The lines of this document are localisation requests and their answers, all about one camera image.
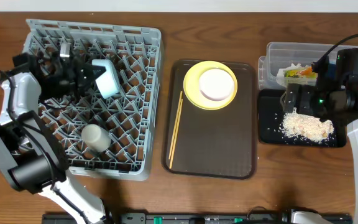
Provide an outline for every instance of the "wooden chopstick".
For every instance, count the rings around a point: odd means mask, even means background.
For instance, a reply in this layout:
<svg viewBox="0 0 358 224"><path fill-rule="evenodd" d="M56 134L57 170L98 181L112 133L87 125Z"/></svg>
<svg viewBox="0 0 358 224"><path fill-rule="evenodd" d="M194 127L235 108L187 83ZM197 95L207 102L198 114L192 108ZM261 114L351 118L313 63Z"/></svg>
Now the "wooden chopstick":
<svg viewBox="0 0 358 224"><path fill-rule="evenodd" d="M171 159L171 155L172 155L172 147L173 147L173 138L176 135L176 131L177 131L177 126L178 126L178 115L179 115L179 111L180 111L180 100L181 100L181 94L183 93L183 91L180 92L179 95L179 101L178 101L178 109L177 109L177 116L175 117L175 124L173 125L173 132L172 132L172 140L171 140L171 147L169 149L169 157L168 159Z"/></svg>
<svg viewBox="0 0 358 224"><path fill-rule="evenodd" d="M183 99L180 100L180 105L179 105L179 115L178 115L178 124L177 124L177 131L175 133L174 140L173 140L173 147L172 147L172 158L171 158L171 163L169 165L169 169L172 168L172 162L173 162L173 156L175 155L175 146L177 143L177 136L178 136L178 130L179 130L179 122L180 122L180 113L181 113L181 107L183 105Z"/></svg>

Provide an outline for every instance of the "pile of white shreds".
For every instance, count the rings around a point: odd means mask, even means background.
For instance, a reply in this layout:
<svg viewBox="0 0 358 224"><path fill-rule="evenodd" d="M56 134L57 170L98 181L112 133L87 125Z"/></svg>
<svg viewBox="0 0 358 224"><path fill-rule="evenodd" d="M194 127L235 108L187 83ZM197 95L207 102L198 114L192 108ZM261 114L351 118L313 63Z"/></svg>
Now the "pile of white shreds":
<svg viewBox="0 0 358 224"><path fill-rule="evenodd" d="M320 122L319 118L296 113L296 108L292 113L286 113L280 130L288 138L301 136L314 142L321 142L334 132L333 123L330 120Z"/></svg>

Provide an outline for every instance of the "white wall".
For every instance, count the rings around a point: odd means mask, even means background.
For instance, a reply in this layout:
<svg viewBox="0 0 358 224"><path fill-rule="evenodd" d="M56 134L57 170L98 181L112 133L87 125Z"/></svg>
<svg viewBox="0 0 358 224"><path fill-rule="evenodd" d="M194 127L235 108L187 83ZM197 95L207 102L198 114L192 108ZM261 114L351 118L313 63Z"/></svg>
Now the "white wall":
<svg viewBox="0 0 358 224"><path fill-rule="evenodd" d="M358 12L358 0L0 0L0 11Z"/></svg>

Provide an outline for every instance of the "gray plastic dish rack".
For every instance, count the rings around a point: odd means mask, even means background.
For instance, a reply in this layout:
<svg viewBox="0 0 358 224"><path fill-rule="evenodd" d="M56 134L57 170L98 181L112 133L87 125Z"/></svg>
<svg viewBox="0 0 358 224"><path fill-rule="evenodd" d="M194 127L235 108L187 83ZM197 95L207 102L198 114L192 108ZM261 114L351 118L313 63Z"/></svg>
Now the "gray plastic dish rack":
<svg viewBox="0 0 358 224"><path fill-rule="evenodd" d="M80 22L28 19L31 32L23 52L46 57L62 42L90 58L108 58L117 71L121 89L103 99L97 87L72 102L70 96L39 104L39 116L59 139L76 175L145 180L149 177L155 135L155 114L160 88L163 44L158 29ZM87 124L109 131L112 144L102 153L90 150L81 139Z"/></svg>

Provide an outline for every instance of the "wooden table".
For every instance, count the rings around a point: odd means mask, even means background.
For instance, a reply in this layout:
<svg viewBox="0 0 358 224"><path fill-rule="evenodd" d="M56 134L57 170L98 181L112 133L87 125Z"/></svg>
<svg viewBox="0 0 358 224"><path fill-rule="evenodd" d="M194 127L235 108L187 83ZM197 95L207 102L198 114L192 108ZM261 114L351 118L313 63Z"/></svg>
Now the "wooden table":
<svg viewBox="0 0 358 224"><path fill-rule="evenodd" d="M261 205L278 210L298 205L319 212L354 214L354 175L350 144L344 148L258 144L258 168L250 180L174 175L163 169L170 69L181 58L249 63L271 41L333 44L358 33L358 14L180 14L180 13L0 13L0 69L12 68L29 28L25 19L156 27L165 46L158 99L157 130L150 178L144 182L78 177L114 211L247 213ZM358 39L348 44L358 45ZM2 90L0 89L0 110ZM0 223L40 223L42 214L61 212L51 200L16 192L0 174Z"/></svg>

